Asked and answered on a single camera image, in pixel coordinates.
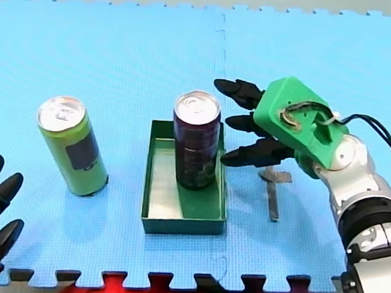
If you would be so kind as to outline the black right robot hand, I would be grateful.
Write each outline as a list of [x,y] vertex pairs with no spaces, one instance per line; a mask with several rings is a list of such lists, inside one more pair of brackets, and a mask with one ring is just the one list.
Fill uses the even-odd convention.
[[225,124],[240,132],[254,133],[258,139],[252,145],[240,146],[221,157],[223,165],[228,167],[255,166],[257,168],[279,165],[285,159],[291,159],[295,150],[277,140],[254,121],[254,110],[261,101],[264,91],[256,84],[237,79],[234,81],[218,78],[214,87],[223,95],[231,98],[248,114],[229,116]]

